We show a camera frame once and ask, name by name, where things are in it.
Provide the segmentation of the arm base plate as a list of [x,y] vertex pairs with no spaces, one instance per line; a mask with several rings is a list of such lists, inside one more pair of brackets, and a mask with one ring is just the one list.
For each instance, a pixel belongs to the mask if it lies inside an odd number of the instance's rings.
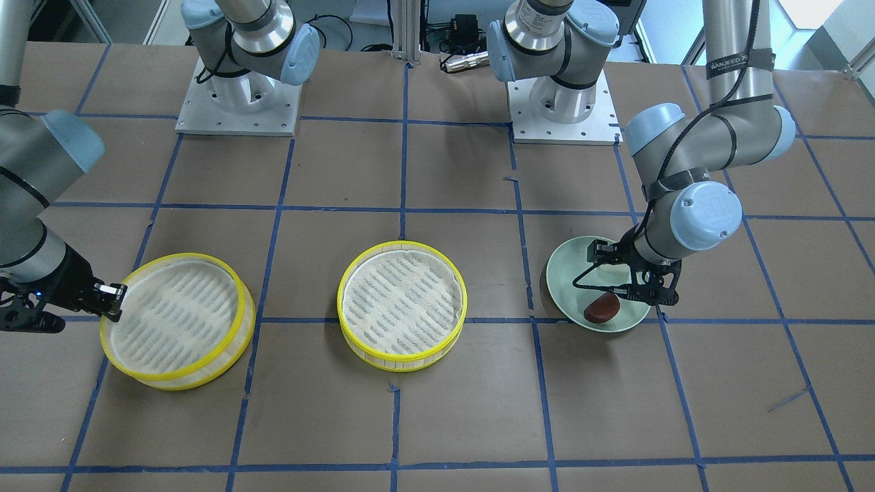
[[237,78],[191,79],[175,130],[201,136],[293,137],[302,87],[250,72]]
[[548,76],[506,83],[517,144],[622,144],[621,125],[604,72],[594,86],[571,90]]

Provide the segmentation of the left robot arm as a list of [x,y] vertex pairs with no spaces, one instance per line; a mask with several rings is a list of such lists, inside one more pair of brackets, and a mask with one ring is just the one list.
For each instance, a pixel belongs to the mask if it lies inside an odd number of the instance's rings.
[[[703,2],[709,105],[696,116],[675,103],[638,113],[625,128],[647,210],[618,242],[596,240],[578,290],[647,305],[675,305],[682,260],[740,227],[738,196],[710,177],[787,152],[796,134],[772,93],[775,56],[766,1]],[[487,29],[497,80],[533,80],[529,104],[554,124],[581,124],[619,36],[619,19],[597,1],[515,1]]]

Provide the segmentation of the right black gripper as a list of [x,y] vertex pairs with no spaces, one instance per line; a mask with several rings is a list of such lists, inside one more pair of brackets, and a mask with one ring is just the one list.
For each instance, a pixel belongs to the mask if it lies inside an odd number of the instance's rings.
[[29,283],[2,278],[1,330],[3,332],[59,333],[63,318],[46,312],[47,305],[70,311],[85,311],[118,323],[126,284],[104,284],[94,277],[90,263],[71,246],[59,266],[47,277]]

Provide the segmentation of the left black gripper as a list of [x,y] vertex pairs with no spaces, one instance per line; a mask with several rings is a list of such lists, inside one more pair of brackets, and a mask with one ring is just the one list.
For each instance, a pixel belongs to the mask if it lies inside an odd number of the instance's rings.
[[[644,259],[635,249],[632,240],[634,233],[632,228],[616,243],[604,239],[593,240],[588,246],[591,271],[577,280],[577,284],[650,306],[676,305],[680,299],[676,286],[680,280],[682,261],[654,264]],[[628,283],[626,267],[630,272]]]

